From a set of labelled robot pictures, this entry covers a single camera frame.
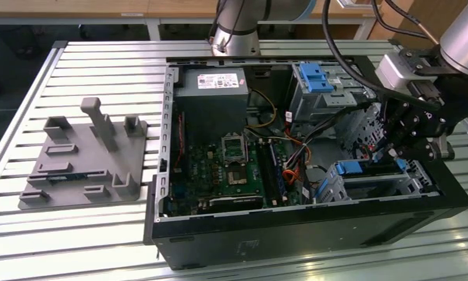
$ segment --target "gray plastic holder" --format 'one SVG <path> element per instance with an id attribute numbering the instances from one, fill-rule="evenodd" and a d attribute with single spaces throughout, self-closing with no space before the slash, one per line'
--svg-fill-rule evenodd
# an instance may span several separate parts
<path id="1" fill-rule="evenodd" d="M 19 208 L 84 207 L 140 197 L 148 124 L 136 116 L 112 123 L 99 98 L 84 98 L 81 111 L 94 124 L 49 117 L 48 134 Z"/>

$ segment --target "metal slotted table surface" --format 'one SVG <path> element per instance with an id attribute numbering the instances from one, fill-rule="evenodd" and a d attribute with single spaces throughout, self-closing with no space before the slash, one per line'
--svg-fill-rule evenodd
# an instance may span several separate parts
<path id="1" fill-rule="evenodd" d="M 378 63 L 395 48 L 386 41 L 340 41 L 347 55 Z M 323 41 L 263 41 L 263 55 L 331 55 Z M 156 171 L 166 57 L 210 56 L 204 41 L 71 42 L 52 49 L 0 143 L 0 280 L 427 280 L 468 279 L 468 210 L 436 221 L 394 245 L 319 253 L 174 272 L 142 244 L 146 196 L 104 207 L 21 211 L 25 187 L 51 115 L 90 122 L 81 99 L 98 96 L 102 111 L 150 124 L 143 181 Z M 468 192 L 468 122 L 450 137 L 447 165 Z"/>

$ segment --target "motherboard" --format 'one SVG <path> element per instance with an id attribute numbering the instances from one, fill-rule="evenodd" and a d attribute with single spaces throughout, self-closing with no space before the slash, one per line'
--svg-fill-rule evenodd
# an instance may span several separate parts
<path id="1" fill-rule="evenodd" d="M 286 160 L 283 142 L 251 142 L 236 134 L 190 146 L 183 169 L 172 177 L 171 216 L 300 204 L 295 188 L 283 179 Z"/>

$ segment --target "open computer tower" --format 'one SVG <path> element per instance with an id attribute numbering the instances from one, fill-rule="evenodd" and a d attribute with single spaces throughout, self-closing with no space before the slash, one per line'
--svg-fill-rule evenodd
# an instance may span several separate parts
<path id="1" fill-rule="evenodd" d="M 391 244 L 468 208 L 440 160 L 382 161 L 382 105 L 332 59 L 175 59 L 164 79 L 144 243 L 174 270 Z"/>

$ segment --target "sticker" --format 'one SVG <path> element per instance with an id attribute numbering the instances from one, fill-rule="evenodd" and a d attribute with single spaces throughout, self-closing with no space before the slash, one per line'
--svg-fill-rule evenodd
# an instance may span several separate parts
<path id="1" fill-rule="evenodd" d="M 340 79 L 328 79 L 330 84 L 342 84 Z"/>
<path id="2" fill-rule="evenodd" d="M 287 117 L 287 122 L 294 122 L 294 113 L 291 111 L 287 111 L 284 116 Z"/>
<path id="3" fill-rule="evenodd" d="M 242 241 L 238 243 L 236 255 L 246 256 L 256 251 L 260 245 L 260 240 Z"/>
<path id="4" fill-rule="evenodd" d="M 311 198 L 310 190 L 306 187 L 302 188 L 302 194 L 307 197 L 307 199 Z"/>
<path id="5" fill-rule="evenodd" d="M 239 88 L 236 73 L 202 74 L 198 76 L 199 89 Z"/>
<path id="6" fill-rule="evenodd" d="M 122 13 L 122 16 L 144 16 L 143 13 Z"/>

